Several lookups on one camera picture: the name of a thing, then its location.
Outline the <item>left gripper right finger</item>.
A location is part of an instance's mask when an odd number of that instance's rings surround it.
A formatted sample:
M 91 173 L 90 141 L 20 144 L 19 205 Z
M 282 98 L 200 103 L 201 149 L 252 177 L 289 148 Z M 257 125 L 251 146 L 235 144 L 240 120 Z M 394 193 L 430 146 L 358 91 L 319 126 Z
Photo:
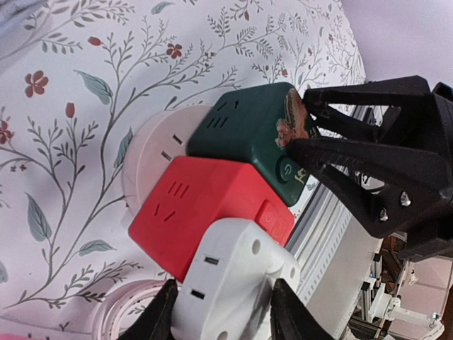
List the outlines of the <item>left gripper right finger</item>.
M 333 340 L 283 278 L 273 287 L 270 326 L 271 338 L 276 340 Z

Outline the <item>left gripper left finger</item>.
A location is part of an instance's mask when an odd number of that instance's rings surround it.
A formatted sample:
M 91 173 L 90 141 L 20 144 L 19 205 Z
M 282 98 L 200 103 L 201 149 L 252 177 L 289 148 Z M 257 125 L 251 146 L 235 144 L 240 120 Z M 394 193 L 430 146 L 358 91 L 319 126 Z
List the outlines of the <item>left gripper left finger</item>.
M 167 280 L 134 324 L 122 334 L 122 340 L 175 340 L 171 333 L 171 313 L 177 297 L 176 280 Z

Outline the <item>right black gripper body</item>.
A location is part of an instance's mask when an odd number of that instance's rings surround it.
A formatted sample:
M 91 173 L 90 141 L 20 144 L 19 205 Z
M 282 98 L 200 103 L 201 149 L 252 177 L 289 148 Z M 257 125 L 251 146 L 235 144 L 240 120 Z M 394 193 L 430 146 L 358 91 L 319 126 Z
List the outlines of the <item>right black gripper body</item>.
M 411 205 L 406 209 L 414 219 L 406 230 L 408 243 L 402 259 L 418 262 L 437 255 L 452 256 L 452 87 L 439 82 L 417 127 L 406 140 L 417 147 L 441 156 L 440 161 L 419 156 L 415 170 L 421 170 L 434 193 L 422 186 L 409 189 Z

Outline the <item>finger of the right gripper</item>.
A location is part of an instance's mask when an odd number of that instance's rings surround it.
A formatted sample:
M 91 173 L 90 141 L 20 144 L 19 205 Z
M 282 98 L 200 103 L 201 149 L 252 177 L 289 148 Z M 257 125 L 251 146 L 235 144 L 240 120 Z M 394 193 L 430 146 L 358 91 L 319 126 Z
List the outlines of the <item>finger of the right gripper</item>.
M 402 114 L 407 108 L 412 109 L 425 104 L 430 94 L 427 80 L 415 75 L 359 85 L 308 89 L 302 101 L 308 113 L 316 118 L 318 127 L 349 140 L 375 142 L 383 134 L 380 127 L 346 115 L 334 106 L 348 105 L 361 108 L 386 106 L 399 108 Z
M 422 186 L 433 194 L 421 170 L 419 156 L 440 161 L 421 149 L 338 138 L 293 140 L 290 159 L 327 187 L 373 237 L 406 231 L 414 221 L 407 207 L 409 189 Z

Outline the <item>white plug adapter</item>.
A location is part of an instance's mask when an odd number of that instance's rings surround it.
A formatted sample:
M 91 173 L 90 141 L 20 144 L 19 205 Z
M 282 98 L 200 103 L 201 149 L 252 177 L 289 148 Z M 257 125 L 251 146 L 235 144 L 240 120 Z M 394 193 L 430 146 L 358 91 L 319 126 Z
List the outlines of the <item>white plug adapter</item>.
M 175 339 L 270 339 L 279 278 L 299 284 L 297 260 L 254 221 L 213 222 L 203 235 L 171 315 Z

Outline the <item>red cube socket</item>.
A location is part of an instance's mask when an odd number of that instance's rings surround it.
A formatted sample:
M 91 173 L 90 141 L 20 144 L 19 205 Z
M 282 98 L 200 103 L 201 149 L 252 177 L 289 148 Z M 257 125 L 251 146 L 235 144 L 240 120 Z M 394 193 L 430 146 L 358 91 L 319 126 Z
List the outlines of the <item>red cube socket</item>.
M 280 245 L 295 225 L 289 208 L 252 165 L 181 156 L 144 201 L 129 236 L 182 282 L 207 228 L 226 217 L 256 222 Z

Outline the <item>dark green cube socket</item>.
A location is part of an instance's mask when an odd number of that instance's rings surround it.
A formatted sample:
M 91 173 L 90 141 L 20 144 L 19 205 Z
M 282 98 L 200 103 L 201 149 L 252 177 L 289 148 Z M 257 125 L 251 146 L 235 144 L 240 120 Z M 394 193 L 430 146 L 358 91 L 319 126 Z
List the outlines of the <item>dark green cube socket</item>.
M 319 135 L 298 91 L 278 82 L 224 93 L 195 129 L 186 152 L 252 164 L 291 207 L 309 175 L 287 156 L 286 147 Z

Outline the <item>round pink socket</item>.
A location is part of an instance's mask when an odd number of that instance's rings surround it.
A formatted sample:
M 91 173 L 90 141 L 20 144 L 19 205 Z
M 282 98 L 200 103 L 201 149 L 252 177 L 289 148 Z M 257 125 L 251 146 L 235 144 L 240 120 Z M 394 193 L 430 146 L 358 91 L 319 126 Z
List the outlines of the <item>round pink socket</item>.
M 127 149 L 121 184 L 127 211 L 121 225 L 127 229 L 168 165 L 186 154 L 186 145 L 210 111 L 195 105 L 165 110 L 152 116 L 138 130 Z

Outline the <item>floral tablecloth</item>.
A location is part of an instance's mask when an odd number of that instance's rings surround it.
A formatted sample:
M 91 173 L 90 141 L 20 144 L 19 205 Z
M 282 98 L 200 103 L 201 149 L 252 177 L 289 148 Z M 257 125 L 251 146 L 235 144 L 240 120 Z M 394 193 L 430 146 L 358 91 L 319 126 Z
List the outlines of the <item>floral tablecloth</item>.
M 167 278 L 121 188 L 150 117 L 365 78 L 341 1 L 45 1 L 1 41 L 1 332 L 87 339 L 109 293 Z

